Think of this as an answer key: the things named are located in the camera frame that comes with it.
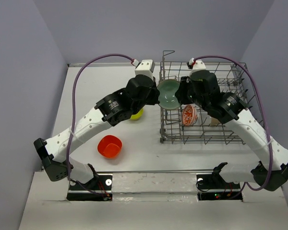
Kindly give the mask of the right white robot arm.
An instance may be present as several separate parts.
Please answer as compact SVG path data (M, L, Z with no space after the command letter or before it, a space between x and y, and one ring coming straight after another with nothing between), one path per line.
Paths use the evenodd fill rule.
M245 182L275 191L288 180L288 149L272 138L267 125L257 122L239 96L220 90L215 74L200 70L182 77L175 95L180 104L196 104L233 131L258 158L253 164L219 164L211 176L215 187Z

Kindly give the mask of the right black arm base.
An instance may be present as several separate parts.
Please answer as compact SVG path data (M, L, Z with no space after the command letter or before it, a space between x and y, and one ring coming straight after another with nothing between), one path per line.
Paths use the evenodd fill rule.
M212 174L197 174L195 186L199 201L243 200L239 184L227 183Z

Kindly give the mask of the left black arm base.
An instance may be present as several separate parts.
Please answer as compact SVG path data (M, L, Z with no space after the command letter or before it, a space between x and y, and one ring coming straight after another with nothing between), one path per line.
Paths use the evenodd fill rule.
M100 173L97 179L86 184L70 182L66 199L68 201L112 201L113 174Z

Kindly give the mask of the celadon green ceramic bowl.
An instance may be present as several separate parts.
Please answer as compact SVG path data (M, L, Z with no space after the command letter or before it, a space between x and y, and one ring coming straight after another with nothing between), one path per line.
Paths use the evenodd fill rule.
M159 106L166 110L175 110L180 107L177 97L175 96L180 83L177 80L161 81L157 89L159 90Z

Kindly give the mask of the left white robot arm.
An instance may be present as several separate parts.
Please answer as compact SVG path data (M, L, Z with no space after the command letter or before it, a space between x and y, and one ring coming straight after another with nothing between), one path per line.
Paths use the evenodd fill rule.
M98 101L78 122L61 133L48 138L38 138L34 147L52 182L69 177L80 182L85 189L96 185L97 173L91 164L75 161L69 155L95 135L128 120L145 105L158 104L159 91L154 77L138 74L126 87Z

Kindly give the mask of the orange patterned glass bowl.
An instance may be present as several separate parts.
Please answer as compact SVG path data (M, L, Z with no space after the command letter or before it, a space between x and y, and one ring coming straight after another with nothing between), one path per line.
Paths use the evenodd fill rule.
M182 124L184 126L192 126L198 119L196 108L189 104L182 111Z

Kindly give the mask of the lime green bowl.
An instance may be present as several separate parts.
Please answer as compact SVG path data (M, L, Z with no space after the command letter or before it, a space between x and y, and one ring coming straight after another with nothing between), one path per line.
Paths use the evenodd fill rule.
M131 121L139 120L139 119L142 117L143 113L144 113L144 109L142 108L138 113L132 115L132 116L130 117L130 120L131 120Z

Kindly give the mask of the orange square plastic bowl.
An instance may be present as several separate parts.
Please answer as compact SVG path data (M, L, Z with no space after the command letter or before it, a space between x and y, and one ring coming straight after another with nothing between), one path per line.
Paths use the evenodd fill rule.
M116 158L122 149L122 141L113 135L104 136L98 146L97 151L107 159Z

